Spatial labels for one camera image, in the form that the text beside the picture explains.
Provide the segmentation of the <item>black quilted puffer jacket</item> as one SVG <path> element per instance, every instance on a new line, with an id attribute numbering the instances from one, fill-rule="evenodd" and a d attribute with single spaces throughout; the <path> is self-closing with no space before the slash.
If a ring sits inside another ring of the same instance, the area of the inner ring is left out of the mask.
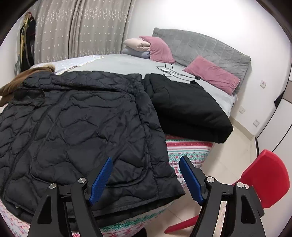
<path id="1" fill-rule="evenodd" d="M 106 227 L 184 195 L 139 74 L 32 74 L 1 113 L 1 201 L 30 223 L 51 183 L 70 185 L 104 159 L 113 171 L 92 207 Z"/>

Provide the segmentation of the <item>black folded coat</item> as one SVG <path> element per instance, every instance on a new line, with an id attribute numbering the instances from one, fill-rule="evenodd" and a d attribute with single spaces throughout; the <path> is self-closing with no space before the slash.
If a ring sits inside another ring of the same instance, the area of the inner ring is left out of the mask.
<path id="1" fill-rule="evenodd" d="M 227 114 L 198 83 L 151 73 L 145 75 L 143 85 L 165 134 L 222 144 L 233 132 Z"/>

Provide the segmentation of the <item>red plastic chair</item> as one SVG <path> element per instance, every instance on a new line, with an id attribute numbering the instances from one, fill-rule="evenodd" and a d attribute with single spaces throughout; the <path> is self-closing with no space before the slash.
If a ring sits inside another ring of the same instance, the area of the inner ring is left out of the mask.
<path id="1" fill-rule="evenodd" d="M 289 190 L 288 171 L 273 152 L 263 150 L 233 184 L 204 175 L 204 203 L 198 216 L 169 226 L 166 234 L 193 227 L 191 236 L 213 236 L 221 202 L 225 201 L 221 236 L 265 236 L 261 218 Z"/>

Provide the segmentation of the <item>white wardrobe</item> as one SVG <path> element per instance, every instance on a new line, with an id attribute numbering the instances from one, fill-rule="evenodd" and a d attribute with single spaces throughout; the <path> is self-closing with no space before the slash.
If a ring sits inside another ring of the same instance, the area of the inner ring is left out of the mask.
<path id="1" fill-rule="evenodd" d="M 274 114 L 256 138 L 257 152 L 269 150 L 275 153 L 285 164 L 291 175 L 291 81 L 289 80 L 283 95 L 277 100 Z"/>

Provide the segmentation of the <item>pink pillow by headboard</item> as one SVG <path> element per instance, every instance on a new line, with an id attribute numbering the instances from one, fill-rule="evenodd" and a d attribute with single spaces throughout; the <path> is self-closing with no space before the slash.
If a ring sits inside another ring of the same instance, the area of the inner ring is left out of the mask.
<path id="1" fill-rule="evenodd" d="M 190 65 L 183 69 L 184 72 L 198 76 L 214 87 L 221 89 L 229 95 L 232 95 L 240 83 L 240 79 L 218 67 L 202 56 L 197 56 Z"/>

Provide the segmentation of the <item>patterned red green bedspread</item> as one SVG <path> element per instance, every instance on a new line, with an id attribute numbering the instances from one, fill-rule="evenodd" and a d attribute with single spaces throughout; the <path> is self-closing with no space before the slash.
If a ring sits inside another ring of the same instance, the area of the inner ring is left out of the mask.
<path id="1" fill-rule="evenodd" d="M 180 158 L 182 156 L 187 156 L 195 167 L 200 168 L 213 147 L 213 143 L 211 142 L 194 141 L 170 135 L 166 136 L 166 145 L 169 164 L 175 170 L 177 178 L 183 188 L 186 187 L 186 182 L 179 169 Z M 128 220 L 107 226 L 101 229 L 101 233 L 103 236 L 133 236 L 162 214 L 169 206 L 170 205 L 167 204 Z M 13 236 L 28 235 L 30 225 L 10 213 L 2 202 L 1 216 L 3 217 L 4 223 L 7 224 L 8 229 L 12 231 Z"/>

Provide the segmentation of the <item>grey bed sheet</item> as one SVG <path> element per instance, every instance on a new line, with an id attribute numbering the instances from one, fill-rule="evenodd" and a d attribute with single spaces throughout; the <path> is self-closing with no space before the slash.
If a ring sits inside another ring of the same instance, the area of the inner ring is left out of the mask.
<path id="1" fill-rule="evenodd" d="M 182 66 L 159 63 L 149 59 L 138 58 L 126 54 L 100 56 L 103 56 L 103 58 L 87 65 L 76 67 L 71 71 L 104 71 L 124 75 L 141 74 L 142 77 L 147 74 L 154 73 L 165 75 L 170 80 L 178 82 L 190 83 L 194 80 L 216 100 L 227 116 L 230 116 L 231 114 L 236 96 L 229 95 L 202 79 L 196 79 L 194 75 L 184 72 L 184 67 Z"/>

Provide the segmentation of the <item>light blue fringed blanket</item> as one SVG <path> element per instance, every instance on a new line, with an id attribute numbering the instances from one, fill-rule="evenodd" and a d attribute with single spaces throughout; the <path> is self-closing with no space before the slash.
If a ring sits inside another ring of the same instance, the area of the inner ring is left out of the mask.
<path id="1" fill-rule="evenodd" d="M 31 69 L 38 68 L 38 67 L 45 67 L 45 66 L 53 66 L 54 73 L 56 75 L 61 75 L 64 72 L 69 72 L 76 67 L 81 67 L 81 66 L 87 65 L 89 63 L 92 63 L 92 62 L 99 60 L 99 59 L 102 59 L 102 58 L 103 58 L 103 56 L 99 56 L 99 55 L 89 55 L 89 56 L 65 59 L 65 60 L 56 61 L 56 62 L 35 64 L 31 67 Z"/>

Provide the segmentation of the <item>pink pillow near blankets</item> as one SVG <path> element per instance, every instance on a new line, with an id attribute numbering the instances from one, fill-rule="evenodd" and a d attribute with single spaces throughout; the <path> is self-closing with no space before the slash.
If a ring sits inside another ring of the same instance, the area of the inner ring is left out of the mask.
<path id="1" fill-rule="evenodd" d="M 150 44 L 150 60 L 161 63 L 175 63 L 172 52 L 164 40 L 154 36 L 140 36 L 140 39 Z"/>

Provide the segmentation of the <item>grey padded headboard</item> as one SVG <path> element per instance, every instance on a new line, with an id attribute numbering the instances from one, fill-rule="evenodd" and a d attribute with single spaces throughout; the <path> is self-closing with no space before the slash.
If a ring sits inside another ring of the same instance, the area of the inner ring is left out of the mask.
<path id="1" fill-rule="evenodd" d="M 196 32 L 154 28 L 152 35 L 165 41 L 178 65 L 186 67 L 197 56 L 202 56 L 237 76 L 240 83 L 235 93 L 239 92 L 250 66 L 249 56 L 215 38 Z"/>

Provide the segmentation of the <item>grey folded blanket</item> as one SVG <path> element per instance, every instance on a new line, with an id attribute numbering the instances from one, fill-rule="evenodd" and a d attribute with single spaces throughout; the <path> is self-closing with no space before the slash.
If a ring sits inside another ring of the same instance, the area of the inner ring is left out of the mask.
<path id="1" fill-rule="evenodd" d="M 149 51 L 144 51 L 144 52 L 140 52 L 140 51 L 136 51 L 130 47 L 125 47 L 122 51 L 122 54 L 126 54 L 126 55 L 131 55 L 131 56 L 135 56 L 138 58 L 143 58 L 143 59 L 150 59 L 150 52 Z"/>

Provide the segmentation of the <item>brown fur-trimmed coat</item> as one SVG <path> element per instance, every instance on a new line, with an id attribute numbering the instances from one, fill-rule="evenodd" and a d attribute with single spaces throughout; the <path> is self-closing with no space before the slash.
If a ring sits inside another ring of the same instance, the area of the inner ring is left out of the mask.
<path id="1" fill-rule="evenodd" d="M 11 82 L 1 87 L 1 107 L 4 107 L 8 102 L 13 99 L 14 91 L 19 88 L 19 86 L 27 77 L 38 72 L 54 73 L 55 66 L 53 64 L 45 64 L 42 67 L 31 68 L 18 74 Z"/>

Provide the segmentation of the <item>beige folded blanket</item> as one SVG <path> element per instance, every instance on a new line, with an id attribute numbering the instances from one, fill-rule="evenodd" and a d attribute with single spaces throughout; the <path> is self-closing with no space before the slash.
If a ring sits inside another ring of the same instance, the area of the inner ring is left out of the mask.
<path id="1" fill-rule="evenodd" d="M 138 52 L 145 52 L 150 50 L 150 43 L 141 38 L 129 38 L 125 40 L 124 45 Z"/>

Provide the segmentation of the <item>grey dotted curtain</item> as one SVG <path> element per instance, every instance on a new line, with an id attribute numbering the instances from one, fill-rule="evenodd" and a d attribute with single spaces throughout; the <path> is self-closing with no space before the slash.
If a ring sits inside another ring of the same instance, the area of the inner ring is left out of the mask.
<path id="1" fill-rule="evenodd" d="M 119 54 L 135 2 L 132 0 L 46 0 L 30 8 L 36 20 L 36 64 Z"/>

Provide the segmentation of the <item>white wall socket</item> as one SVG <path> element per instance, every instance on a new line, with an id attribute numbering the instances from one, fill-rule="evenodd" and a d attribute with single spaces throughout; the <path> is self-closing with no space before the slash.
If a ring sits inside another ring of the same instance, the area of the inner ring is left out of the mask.
<path id="1" fill-rule="evenodd" d="M 260 82 L 260 86 L 261 86 L 262 88 L 265 88 L 265 87 L 266 87 L 266 82 L 265 82 L 264 80 L 262 80 L 262 81 Z"/>

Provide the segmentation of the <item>dark clothes hanging on wall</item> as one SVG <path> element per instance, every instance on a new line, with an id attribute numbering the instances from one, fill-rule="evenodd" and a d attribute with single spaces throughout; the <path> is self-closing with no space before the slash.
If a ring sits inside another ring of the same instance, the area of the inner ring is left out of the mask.
<path id="1" fill-rule="evenodd" d="M 20 52 L 17 62 L 14 65 L 15 75 L 30 69 L 34 65 L 35 36 L 36 20 L 31 12 L 27 12 L 20 28 Z"/>

